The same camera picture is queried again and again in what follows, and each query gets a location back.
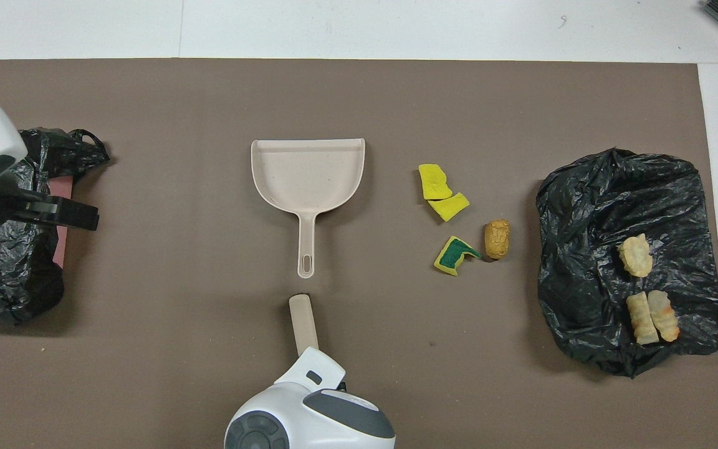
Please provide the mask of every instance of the fake bread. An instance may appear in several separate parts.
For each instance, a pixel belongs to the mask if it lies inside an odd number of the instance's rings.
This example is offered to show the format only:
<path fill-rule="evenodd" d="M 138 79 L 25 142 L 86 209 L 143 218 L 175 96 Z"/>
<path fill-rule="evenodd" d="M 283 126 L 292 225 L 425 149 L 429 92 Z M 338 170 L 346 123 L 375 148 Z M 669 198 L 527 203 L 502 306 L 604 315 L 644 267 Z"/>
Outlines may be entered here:
<path fill-rule="evenodd" d="M 633 325 L 633 335 L 636 336 L 636 343 L 645 345 L 658 341 L 658 332 L 653 326 L 653 319 L 650 318 L 650 308 L 647 305 L 647 295 L 644 292 L 630 295 L 626 299 L 628 312 L 630 312 L 630 324 Z"/>
<path fill-rule="evenodd" d="M 675 316 L 675 310 L 672 309 L 672 304 L 669 303 L 669 296 L 666 292 L 652 290 L 647 295 L 647 305 L 650 316 L 653 318 L 653 324 L 661 333 L 661 338 L 666 341 L 675 341 L 680 335 L 681 329 L 677 326 L 677 316 Z"/>
<path fill-rule="evenodd" d="M 451 236 L 439 256 L 436 256 L 434 266 L 451 276 L 458 276 L 459 272 L 456 271 L 456 268 L 464 262 L 465 254 L 481 259 L 481 253 L 473 249 L 467 242 L 457 238 L 457 236 Z"/>
<path fill-rule="evenodd" d="M 644 278 L 653 269 L 653 257 L 650 256 L 650 244 L 644 234 L 627 238 L 619 246 L 619 256 L 628 273 Z"/>
<path fill-rule="evenodd" d="M 490 221 L 484 228 L 484 249 L 487 256 L 500 259 L 508 253 L 508 241 L 511 227 L 504 219 Z"/>

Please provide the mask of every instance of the black plastic bag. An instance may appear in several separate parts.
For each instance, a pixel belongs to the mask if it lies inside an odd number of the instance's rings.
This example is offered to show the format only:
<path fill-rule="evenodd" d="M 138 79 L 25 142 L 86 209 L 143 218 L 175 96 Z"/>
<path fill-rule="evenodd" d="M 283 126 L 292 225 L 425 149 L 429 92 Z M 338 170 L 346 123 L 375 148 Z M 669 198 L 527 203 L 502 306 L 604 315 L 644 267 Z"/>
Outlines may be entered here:
<path fill-rule="evenodd" d="M 85 130 L 21 131 L 28 156 L 11 168 L 19 188 L 49 193 L 49 179 L 82 176 L 109 161 L 105 146 Z M 83 142 L 89 137 L 93 143 Z M 57 227 L 7 221 L 0 226 L 0 322 L 19 324 L 62 298 L 62 268 L 55 262 Z"/>
<path fill-rule="evenodd" d="M 611 148 L 559 168 L 536 196 L 542 234 L 538 300 L 559 349 L 604 372 L 635 377 L 672 354 L 718 349 L 718 276 L 706 196 L 677 157 Z M 627 273 L 618 247 L 644 233 L 646 278 Z M 669 294 L 681 335 L 636 344 L 626 298 Z"/>

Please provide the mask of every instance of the sponge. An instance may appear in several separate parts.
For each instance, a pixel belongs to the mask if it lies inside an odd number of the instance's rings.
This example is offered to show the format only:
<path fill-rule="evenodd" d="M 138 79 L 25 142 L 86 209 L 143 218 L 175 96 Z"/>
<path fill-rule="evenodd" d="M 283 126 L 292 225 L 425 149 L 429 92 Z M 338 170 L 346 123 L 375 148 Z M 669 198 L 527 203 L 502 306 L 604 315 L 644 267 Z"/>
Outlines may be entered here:
<path fill-rule="evenodd" d="M 427 200 L 444 200 L 453 195 L 448 187 L 448 176 L 437 164 L 420 164 L 417 167 L 419 180 L 423 183 L 423 198 Z"/>
<path fill-rule="evenodd" d="M 442 217 L 442 220 L 448 221 L 456 216 L 459 211 L 470 205 L 470 201 L 461 193 L 451 196 L 446 200 L 441 201 L 428 201 L 428 204 L 436 210 L 436 213 Z"/>
<path fill-rule="evenodd" d="M 442 252 L 439 253 L 439 256 L 436 256 L 434 266 L 451 276 L 458 276 L 459 273 L 456 268 L 464 262 L 465 254 L 481 259 L 481 253 L 473 249 L 467 242 L 457 238 L 457 236 L 451 236 L 445 247 L 442 248 Z"/>

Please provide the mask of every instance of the brown tabletop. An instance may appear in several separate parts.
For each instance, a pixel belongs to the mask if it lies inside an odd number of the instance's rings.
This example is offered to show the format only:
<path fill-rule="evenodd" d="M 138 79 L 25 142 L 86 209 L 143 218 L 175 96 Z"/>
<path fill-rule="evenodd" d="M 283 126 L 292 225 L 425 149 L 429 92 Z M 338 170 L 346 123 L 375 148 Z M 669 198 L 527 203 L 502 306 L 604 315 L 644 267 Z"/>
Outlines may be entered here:
<path fill-rule="evenodd" d="M 295 360 L 287 299 L 311 295 L 321 349 L 401 449 L 718 447 L 718 352 L 635 380 L 555 347 L 536 299 L 539 183 L 618 146 L 693 162 L 713 207 L 694 65 L 425 60 L 0 60 L 18 128 L 87 128 L 115 162 L 76 199 L 54 310 L 0 329 L 0 447 L 221 447 Z M 363 137 L 354 197 L 297 219 L 251 179 L 254 139 Z M 417 165 L 471 206 L 442 223 Z M 509 255 L 431 266 L 451 235 Z"/>

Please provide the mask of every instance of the white table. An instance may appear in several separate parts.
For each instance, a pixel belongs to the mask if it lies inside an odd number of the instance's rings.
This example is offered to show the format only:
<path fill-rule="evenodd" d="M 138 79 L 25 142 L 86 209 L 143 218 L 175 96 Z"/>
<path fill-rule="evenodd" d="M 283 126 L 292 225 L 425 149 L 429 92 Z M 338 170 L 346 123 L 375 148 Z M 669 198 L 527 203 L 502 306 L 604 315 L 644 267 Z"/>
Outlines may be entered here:
<path fill-rule="evenodd" d="M 699 64 L 718 226 L 718 23 L 696 0 L 0 0 L 0 59 Z"/>

